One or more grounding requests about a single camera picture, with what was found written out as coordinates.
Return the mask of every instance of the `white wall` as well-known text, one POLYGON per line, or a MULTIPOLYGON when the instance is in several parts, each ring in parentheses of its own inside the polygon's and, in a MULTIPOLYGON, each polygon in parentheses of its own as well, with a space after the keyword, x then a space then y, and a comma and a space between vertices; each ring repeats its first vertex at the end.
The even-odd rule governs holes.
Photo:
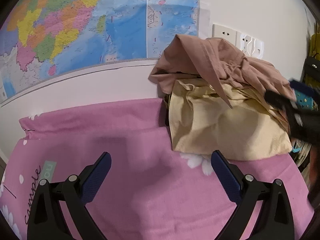
MULTIPOLYGON (((212 24, 228 26, 265 42, 264 58, 286 78, 300 78, 314 18, 302 0, 200 0, 201 37, 212 24)), ((0 147, 9 157, 24 137, 18 120, 40 112, 117 100, 153 98, 152 66, 106 70, 64 80, 28 93, 0 108, 0 147)))

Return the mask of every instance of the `blue textured pad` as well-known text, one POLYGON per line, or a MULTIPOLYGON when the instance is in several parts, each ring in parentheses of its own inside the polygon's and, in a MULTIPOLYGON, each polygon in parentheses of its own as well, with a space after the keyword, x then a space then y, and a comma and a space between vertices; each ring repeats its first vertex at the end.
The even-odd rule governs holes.
POLYGON ((111 156, 106 153, 82 185, 81 202, 84 205, 94 199, 110 168, 111 156))
POLYGON ((217 174, 230 201, 239 205, 242 200, 241 186, 217 151, 214 151, 211 155, 211 166, 217 174))

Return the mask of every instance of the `white flower print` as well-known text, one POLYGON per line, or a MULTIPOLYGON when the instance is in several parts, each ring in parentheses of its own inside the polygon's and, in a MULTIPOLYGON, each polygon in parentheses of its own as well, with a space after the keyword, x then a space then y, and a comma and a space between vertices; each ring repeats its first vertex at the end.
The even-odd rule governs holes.
POLYGON ((4 171, 4 173, 3 173, 2 180, 1 180, 1 184, 0 184, 0 197, 1 197, 2 192, 3 192, 3 190, 4 190, 4 185, 3 185, 4 179, 5 179, 5 171, 4 171))
POLYGON ((1 213, 3 214, 5 220, 8 222, 9 226, 10 226, 11 229, 13 230, 13 232, 16 234, 16 236, 17 236, 20 240, 22 240, 22 237, 21 237, 21 235, 20 235, 20 231, 19 231, 19 229, 18 229, 18 226, 17 226, 17 224, 14 224, 14 223, 13 223, 13 215, 12 215, 12 213, 9 214, 7 205, 2 206, 2 208, 1 208, 0 210, 1 210, 1 213))
POLYGON ((192 169, 202 164, 202 171, 205 175, 209 176, 213 172, 210 160, 204 158, 202 155, 191 153, 180 153, 181 158, 187 159, 188 166, 192 169))

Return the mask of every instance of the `pink fabric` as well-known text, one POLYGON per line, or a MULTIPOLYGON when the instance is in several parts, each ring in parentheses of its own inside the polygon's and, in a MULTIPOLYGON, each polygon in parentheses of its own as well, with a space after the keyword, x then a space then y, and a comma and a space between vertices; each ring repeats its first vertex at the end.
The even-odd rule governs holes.
MULTIPOLYGON (((4 189, 0 206, 8 206, 22 239, 26 239, 31 176, 36 177, 36 169, 42 169, 45 160, 55 161, 52 182, 63 181, 94 163, 103 151, 111 154, 112 167, 87 209, 107 239, 214 239, 235 204, 214 172, 205 175, 201 165, 190 168, 187 159, 171 150, 161 104, 161 99, 132 100, 59 110, 34 121, 21 119, 22 128, 29 131, 17 143, 4 180, 16 199, 4 189)), ((284 181, 298 239, 313 210, 290 156, 233 163, 259 180, 284 181)), ((65 205, 63 210, 74 238, 81 239, 65 205)), ((249 236, 258 213, 257 205, 242 239, 249 236)))

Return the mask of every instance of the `blue ocean on map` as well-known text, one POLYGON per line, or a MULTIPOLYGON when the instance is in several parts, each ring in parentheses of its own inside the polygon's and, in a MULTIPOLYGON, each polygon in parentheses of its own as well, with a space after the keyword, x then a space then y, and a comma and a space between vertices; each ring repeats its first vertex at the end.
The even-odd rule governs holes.
POLYGON ((22 0, 0 30, 7 97, 78 69, 158 58, 175 34, 198 34, 198 9, 198 0, 22 0))

